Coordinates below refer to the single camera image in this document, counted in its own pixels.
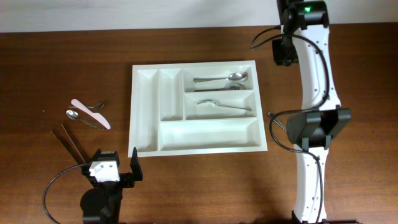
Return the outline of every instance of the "white tray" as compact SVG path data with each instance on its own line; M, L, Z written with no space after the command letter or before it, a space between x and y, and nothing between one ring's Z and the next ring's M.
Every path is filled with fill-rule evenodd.
M248 72L246 90L193 92L229 83L193 78L234 72ZM196 104L206 99L252 110ZM129 157L134 147L141 157L267 151L256 63L133 65Z

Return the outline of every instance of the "spoon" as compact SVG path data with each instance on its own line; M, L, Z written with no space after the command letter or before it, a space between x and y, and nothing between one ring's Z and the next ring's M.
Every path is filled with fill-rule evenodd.
M247 110L247 111L251 111L251 108L240 108L237 106L227 106L227 105L221 105L216 103L214 100L201 100L197 103L197 105L202 104L202 103L213 103L216 106L223 106L223 107L228 107L228 108L235 108L235 109L242 109L242 110Z
M231 83L241 83L248 79L249 74L247 72L234 72L230 74L227 78L194 78L193 82L207 82L213 80L229 80Z
M99 102L95 104L95 106L87 106L89 109L100 110L105 104L103 102ZM76 109L76 106L69 106L69 108Z
M222 90L245 90L246 87L240 83L227 83L224 88L195 90L195 91L222 91Z
M77 119L77 120L80 120L80 121L82 121L82 122L84 122L84 123L86 123L86 124L88 124L88 125L90 125L90 126L92 126L92 127L94 127L94 128L98 128L98 129L100 129L100 130L103 130L103 129L104 129L104 128L102 128L102 127L100 127L100 126L98 126L98 125L92 123L91 121L87 121L87 120L85 120L85 119L81 119L81 118L79 117L79 114L78 114L76 111L67 110L67 116L68 116L68 118L70 118L70 119Z

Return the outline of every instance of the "wooden table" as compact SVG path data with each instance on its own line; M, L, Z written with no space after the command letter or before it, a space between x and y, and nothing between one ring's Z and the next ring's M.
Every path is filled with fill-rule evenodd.
M0 222L50 223L41 206L49 180L74 161L51 135L68 124L89 156L127 146L132 65L255 60L266 112L301 105L298 65L277 67L271 44L250 50L263 27L106 30L0 34ZM398 222L398 24L332 25L336 89L352 122L333 142L326 166L330 220ZM69 120L72 98L105 101L112 129ZM280 138L285 134L275 128ZM124 191L127 223L269 223L290 218L295 155L272 141L268 152L142 157L144 181ZM73 171L53 184L48 207L61 223L81 223L90 188Z

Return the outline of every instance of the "pink knife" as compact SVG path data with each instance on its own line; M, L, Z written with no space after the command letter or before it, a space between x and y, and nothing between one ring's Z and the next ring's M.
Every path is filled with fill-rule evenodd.
M100 122L106 129L111 129L111 125L109 124L109 122L100 113L93 113L83 103L80 103L80 101L76 99L71 100L70 103L73 106L76 106L78 109L81 109L82 111L86 112L88 115L92 116L95 120Z

